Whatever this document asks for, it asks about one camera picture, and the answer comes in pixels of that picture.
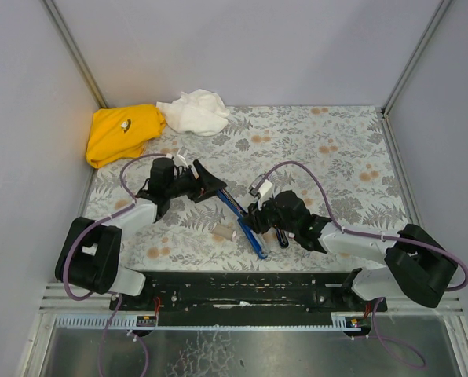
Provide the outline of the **blue stapler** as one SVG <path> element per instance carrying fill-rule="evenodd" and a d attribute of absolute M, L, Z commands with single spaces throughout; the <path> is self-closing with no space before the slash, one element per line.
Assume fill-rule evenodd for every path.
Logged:
<path fill-rule="evenodd" d="M 247 212 L 225 188 L 218 190 L 217 196 L 224 204 L 227 205 L 227 207 L 234 213 L 234 215 L 237 216 L 237 222 L 251 247 L 253 248 L 254 253 L 261 260 L 267 259 L 271 248 L 263 240 L 262 236 L 254 233 L 252 229 L 243 223 L 243 218 L 247 215 Z"/>

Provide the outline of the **staple box tray with staples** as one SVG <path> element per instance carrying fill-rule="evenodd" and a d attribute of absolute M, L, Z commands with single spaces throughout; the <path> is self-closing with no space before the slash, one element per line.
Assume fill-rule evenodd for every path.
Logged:
<path fill-rule="evenodd" d="M 236 237 L 236 230 L 231 229 L 225 225 L 222 225 L 220 223 L 216 223 L 211 230 L 211 233 L 214 234 L 215 236 L 220 236 L 226 240 L 233 241 Z"/>

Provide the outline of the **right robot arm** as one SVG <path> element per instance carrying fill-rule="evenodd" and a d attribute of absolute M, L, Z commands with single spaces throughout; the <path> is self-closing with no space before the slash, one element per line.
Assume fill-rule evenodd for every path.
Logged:
<path fill-rule="evenodd" d="M 351 289 L 364 301 L 407 297 L 428 308 L 439 305 L 457 270 L 441 245 L 418 225 L 398 232 L 373 232 L 361 227 L 342 229 L 331 218 L 313 214 L 292 191 L 263 204 L 252 203 L 243 223 L 257 234 L 280 229 L 293 234 L 307 251 L 351 254 L 380 266 L 354 273 Z"/>

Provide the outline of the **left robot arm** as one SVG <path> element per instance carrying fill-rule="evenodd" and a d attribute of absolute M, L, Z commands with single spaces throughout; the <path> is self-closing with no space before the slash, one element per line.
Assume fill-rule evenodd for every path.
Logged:
<path fill-rule="evenodd" d="M 191 165 L 176 164 L 171 155 L 151 153 L 149 177 L 138 192 L 125 181 L 125 170 L 146 156 L 129 161 L 121 170 L 122 188 L 130 196 L 125 207 L 99 220 L 76 218 L 68 230 L 55 267 L 55 277 L 68 297 L 83 301 L 96 293 L 138 296 L 145 276 L 119 268 L 122 241 L 145 226 L 158 222 L 170 209 L 171 200 L 182 196 L 200 203 L 217 195 L 227 184 L 210 173 L 197 159 Z"/>

